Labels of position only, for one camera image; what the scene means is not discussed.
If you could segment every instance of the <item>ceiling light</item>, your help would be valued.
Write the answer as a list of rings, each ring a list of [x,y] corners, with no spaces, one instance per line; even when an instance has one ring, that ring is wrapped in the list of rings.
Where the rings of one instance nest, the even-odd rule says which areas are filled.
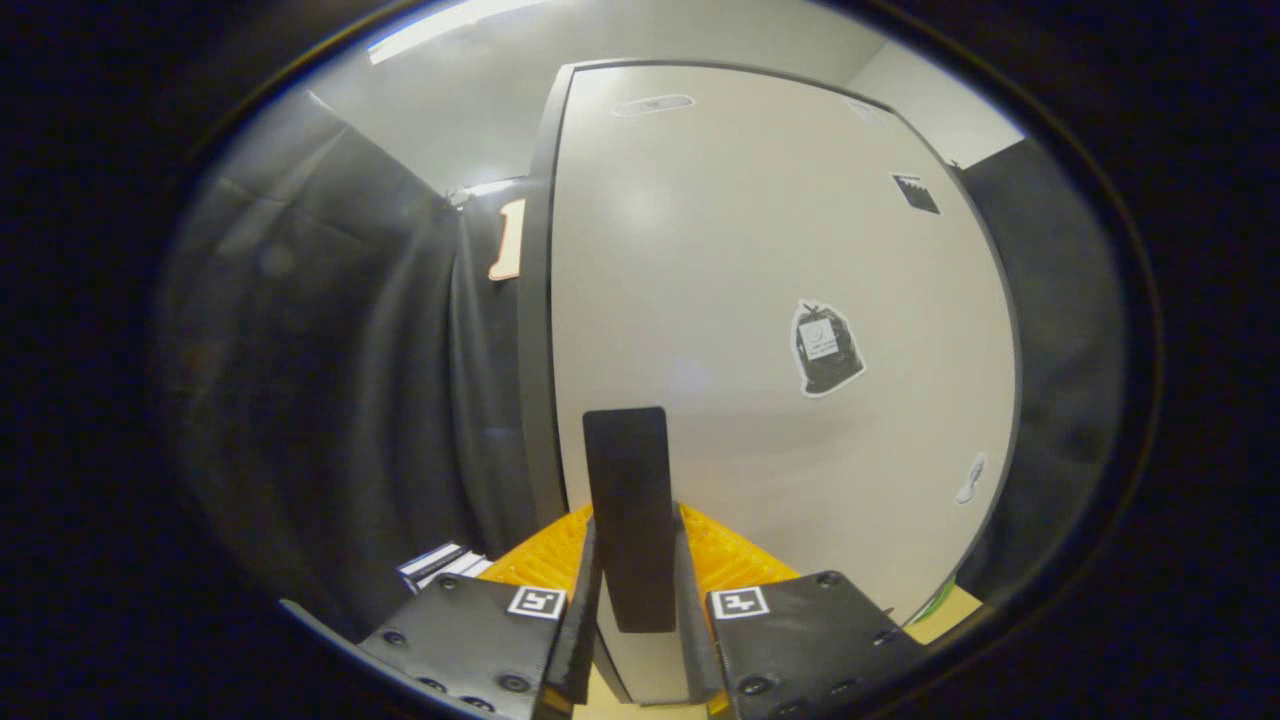
[[[447,32],[502,13],[538,5],[545,0],[467,0],[404,26],[369,47],[369,61],[381,63]]]

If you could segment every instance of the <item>white sticker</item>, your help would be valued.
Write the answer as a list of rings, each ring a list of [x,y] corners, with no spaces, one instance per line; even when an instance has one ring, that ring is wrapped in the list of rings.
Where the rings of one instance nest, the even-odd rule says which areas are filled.
[[[831,329],[829,318],[800,325],[800,337],[804,340],[804,354],[810,360],[826,357],[840,350],[836,345],[836,331]]]
[[[982,478],[983,469],[987,468],[987,454],[979,452],[969,468],[969,477],[965,479],[960,492],[956,493],[956,505],[965,505],[973,500],[973,493],[978,489],[978,479]]]
[[[516,591],[516,597],[511,600],[511,606],[507,607],[507,612],[557,620],[559,619],[559,614],[563,607],[564,591],[521,585],[521,588]]]
[[[864,123],[869,126],[888,127],[888,124],[884,122],[883,115],[881,115],[881,111],[877,110],[876,108],[872,108],[865,102],[854,100],[852,97],[845,97],[845,105],[849,105],[850,110],[858,113],[858,117],[861,118]]]
[[[769,606],[764,602],[764,592],[759,587],[712,593],[712,611],[717,620],[736,620],[753,615],[768,615]]]
[[[858,341],[842,313],[818,300],[801,300],[791,318],[791,355],[800,392],[823,397],[867,370]]]

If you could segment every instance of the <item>label on door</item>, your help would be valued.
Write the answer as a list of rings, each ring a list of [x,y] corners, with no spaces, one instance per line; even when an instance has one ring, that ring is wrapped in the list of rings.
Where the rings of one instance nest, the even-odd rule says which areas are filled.
[[[792,319],[792,354],[808,397],[836,392],[867,369],[849,319],[817,300],[801,300]]]
[[[902,197],[906,199],[908,205],[916,210],[933,213],[934,215],[942,214],[942,210],[938,210],[938,204],[929,195],[929,188],[924,187],[924,181],[920,179],[920,176],[909,176],[906,173],[890,173],[890,176],[897,183],[897,188],[902,191]]]

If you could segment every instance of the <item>gray curtain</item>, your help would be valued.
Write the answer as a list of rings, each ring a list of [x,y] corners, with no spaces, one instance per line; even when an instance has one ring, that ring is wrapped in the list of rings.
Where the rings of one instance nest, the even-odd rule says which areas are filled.
[[[165,418],[236,560],[358,641],[408,598],[398,564],[534,529],[513,288],[480,284],[463,213],[314,96],[225,158],[159,302]]]

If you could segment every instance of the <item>screw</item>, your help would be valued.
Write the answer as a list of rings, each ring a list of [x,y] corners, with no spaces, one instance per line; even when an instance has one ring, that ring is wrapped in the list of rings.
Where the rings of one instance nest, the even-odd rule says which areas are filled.
[[[507,673],[498,678],[498,685],[511,693],[526,693],[529,692],[529,680],[521,678],[520,675],[512,675]]]
[[[799,717],[800,711],[804,710],[805,702],[797,700],[795,702],[788,702],[773,711],[774,717]]]
[[[745,678],[741,683],[737,684],[737,692],[742,694],[754,696],[767,692],[772,687],[773,683],[771,683],[768,679],[753,675],[750,678]]]
[[[855,687],[858,687],[860,684],[863,684],[863,679],[861,678],[854,678],[852,680],[845,680],[844,683],[840,683],[836,687],[831,688],[831,694],[840,696],[840,694],[847,693],[849,691],[854,689]]]
[[[465,697],[462,698],[462,702],[479,707],[480,710],[488,710],[489,712],[493,712],[493,706],[477,697]]]

